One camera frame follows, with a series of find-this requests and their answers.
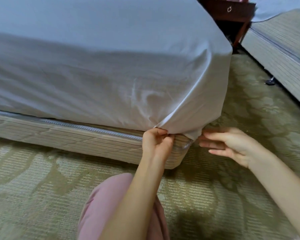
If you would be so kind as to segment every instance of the floral carpet pattern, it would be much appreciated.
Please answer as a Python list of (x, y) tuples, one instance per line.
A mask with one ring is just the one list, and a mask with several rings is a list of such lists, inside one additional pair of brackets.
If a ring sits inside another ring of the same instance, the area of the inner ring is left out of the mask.
[[(221, 117), (300, 176), (300, 107), (247, 55), (233, 55)], [(0, 138), (0, 240), (76, 239), (81, 209), (106, 178), (136, 165)], [(295, 230), (257, 179), (196, 143), (167, 170), (158, 197), (171, 239), (292, 239)]]

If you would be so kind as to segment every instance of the pink pants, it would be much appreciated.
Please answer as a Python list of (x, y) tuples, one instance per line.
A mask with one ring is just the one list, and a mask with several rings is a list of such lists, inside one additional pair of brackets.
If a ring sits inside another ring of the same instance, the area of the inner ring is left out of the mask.
[[(132, 178), (130, 173), (112, 176), (92, 191), (79, 220), (78, 240), (97, 240), (100, 237), (106, 222), (127, 192)], [(147, 239), (170, 239), (164, 209), (158, 197), (153, 205)]]

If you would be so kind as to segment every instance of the hand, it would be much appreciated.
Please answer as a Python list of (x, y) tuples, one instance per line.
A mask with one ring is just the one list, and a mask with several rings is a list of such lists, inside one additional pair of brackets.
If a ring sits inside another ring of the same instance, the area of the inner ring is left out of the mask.
[(165, 164), (169, 157), (174, 135), (168, 135), (168, 131), (160, 128), (153, 128), (146, 131), (142, 138), (142, 158), (155, 160)]
[(237, 128), (203, 130), (199, 137), (199, 145), (212, 148), (209, 153), (230, 157), (246, 168), (249, 168), (251, 162), (262, 160), (265, 156), (272, 154), (255, 139)]

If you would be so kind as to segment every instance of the nightstand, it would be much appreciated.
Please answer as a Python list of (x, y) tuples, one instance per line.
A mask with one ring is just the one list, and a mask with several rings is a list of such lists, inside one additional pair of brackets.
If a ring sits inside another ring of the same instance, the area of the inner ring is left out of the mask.
[(198, 0), (215, 21), (242, 23), (235, 34), (233, 48), (236, 48), (246, 34), (255, 11), (255, 3), (227, 0)]

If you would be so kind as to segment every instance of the person's left hand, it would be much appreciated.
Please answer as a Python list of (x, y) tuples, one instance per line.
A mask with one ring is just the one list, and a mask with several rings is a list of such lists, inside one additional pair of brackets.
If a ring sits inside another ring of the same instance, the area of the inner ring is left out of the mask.
[(174, 141), (174, 135), (167, 133), (168, 131), (160, 128), (146, 131), (142, 138), (142, 158), (164, 165), (171, 153)]

